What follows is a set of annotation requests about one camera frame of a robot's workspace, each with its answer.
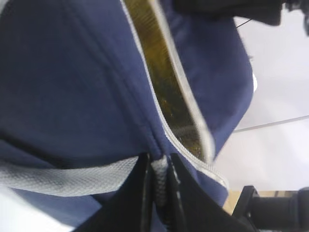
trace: black object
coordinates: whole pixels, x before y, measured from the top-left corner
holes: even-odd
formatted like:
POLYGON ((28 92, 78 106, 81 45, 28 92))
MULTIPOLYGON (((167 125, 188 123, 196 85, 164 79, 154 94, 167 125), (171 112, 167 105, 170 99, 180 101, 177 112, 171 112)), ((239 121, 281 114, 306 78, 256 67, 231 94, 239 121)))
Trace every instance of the black object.
POLYGON ((233 216, 254 230, 309 230, 309 189, 292 197, 262 198, 253 186, 244 187, 233 216))
POLYGON ((309 36, 309 0, 287 0, 286 8, 289 11, 301 10, 304 13, 304 29, 309 36))
MULTIPOLYGON (((157 208, 168 232, 253 232, 199 187, 177 154, 168 162, 168 204, 157 208)), ((116 195, 74 232, 149 232, 153 175, 141 155, 116 195)))
MULTIPOLYGON (((155 184, 150 163, 141 154, 115 196, 74 232, 149 232, 155 184)), ((156 209, 168 232, 309 230, 309 188, 291 198, 260 198, 246 186, 231 216, 199 187, 177 154, 168 163, 168 203, 156 209)))
POLYGON ((240 16, 278 26, 282 5, 290 11, 301 10, 304 29, 309 36, 309 0, 173 0, 174 8, 181 14, 202 14, 210 18, 240 16))
POLYGON ((152 211, 152 169, 141 154, 115 196, 74 232, 148 232, 152 211))

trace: zipper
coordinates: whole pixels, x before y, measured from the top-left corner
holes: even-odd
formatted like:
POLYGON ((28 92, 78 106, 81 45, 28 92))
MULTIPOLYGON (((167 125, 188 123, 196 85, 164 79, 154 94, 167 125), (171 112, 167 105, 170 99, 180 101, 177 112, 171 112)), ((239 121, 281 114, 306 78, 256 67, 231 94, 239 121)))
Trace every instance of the zipper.
POLYGON ((148 83, 150 85, 151 93, 153 96, 153 100, 158 112, 158 115, 160 117, 165 136, 167 139, 171 142, 171 144, 177 149, 177 151, 187 160, 191 163, 191 165, 198 171, 202 172, 203 174, 207 175, 214 181, 221 184, 223 187, 227 188, 227 181, 221 176, 221 174, 212 166, 212 161, 214 157, 214 142, 211 133, 208 130, 207 124, 205 122, 205 119, 203 115, 201 114, 199 107, 197 105, 197 102, 194 98, 194 95, 191 91, 190 85, 188 83, 188 80, 185 76, 182 64, 180 62, 180 58, 177 54, 177 50, 175 48, 175 44, 173 42, 172 36, 169 31, 168 23, 165 19, 165 15, 163 13, 163 10, 161 8, 161 5, 158 0, 149 0, 149 4, 153 10, 153 13, 157 19, 157 22, 159 24, 161 33, 163 35, 163 38, 165 40, 169 58, 171 61, 171 64, 173 66, 175 76, 178 82, 178 85, 181 89, 182 96, 185 100, 185 103, 187 105, 187 108, 190 112, 190 115, 194 121, 194 124, 197 128, 200 144, 202 147, 202 152, 205 155, 205 162, 199 160, 197 157, 195 157, 186 147, 182 145, 182 143, 176 138, 175 134, 172 132, 171 128, 169 127, 162 109, 160 107, 160 104, 158 102, 158 99, 155 94, 154 86, 152 84, 148 66, 146 63, 145 55, 143 52, 143 48, 137 33, 137 30, 134 26, 133 20, 131 18, 131 15, 126 7, 126 4, 124 3, 124 0, 120 0, 121 5, 123 7, 124 13, 127 17, 127 20, 129 22, 134 41, 136 43, 137 49, 141 55, 142 62, 145 68, 145 72, 147 75, 148 83))

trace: white wall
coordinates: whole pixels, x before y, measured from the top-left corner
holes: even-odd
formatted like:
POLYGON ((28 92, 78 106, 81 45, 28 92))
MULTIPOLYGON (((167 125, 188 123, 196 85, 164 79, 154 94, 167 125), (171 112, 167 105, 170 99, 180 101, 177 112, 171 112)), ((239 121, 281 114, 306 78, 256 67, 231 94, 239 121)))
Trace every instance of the white wall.
POLYGON ((300 12, 284 12, 279 27, 239 27, 258 89, 216 162, 232 189, 309 186, 309 38, 302 23, 300 12))

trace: gray webbing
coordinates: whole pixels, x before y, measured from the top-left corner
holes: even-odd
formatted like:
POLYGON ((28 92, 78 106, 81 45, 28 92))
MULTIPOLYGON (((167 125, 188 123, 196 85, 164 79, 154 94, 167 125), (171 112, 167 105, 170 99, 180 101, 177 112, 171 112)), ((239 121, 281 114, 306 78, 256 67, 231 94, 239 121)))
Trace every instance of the gray webbing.
POLYGON ((0 185, 61 197, 112 192, 121 187, 137 159, 79 169, 26 168, 0 161, 0 185))

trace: navy blue fabric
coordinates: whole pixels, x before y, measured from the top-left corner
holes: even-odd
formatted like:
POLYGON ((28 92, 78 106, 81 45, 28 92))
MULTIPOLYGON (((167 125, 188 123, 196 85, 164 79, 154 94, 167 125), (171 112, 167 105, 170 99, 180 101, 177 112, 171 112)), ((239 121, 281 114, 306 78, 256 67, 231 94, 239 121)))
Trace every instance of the navy blue fabric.
MULTIPOLYGON (((170 0, 163 6, 219 151, 251 99, 248 59, 230 19, 183 17, 170 0)), ((159 159, 177 151, 164 135, 120 1, 10 0, 0 17, 0 159, 74 168, 141 152, 159 159)), ((222 205, 226 189, 187 167, 222 205)), ((73 226, 98 210, 95 199, 109 197, 18 194, 73 226)))
POLYGON ((232 18, 181 15, 161 0, 183 69, 218 154, 247 111, 252 69, 232 18))

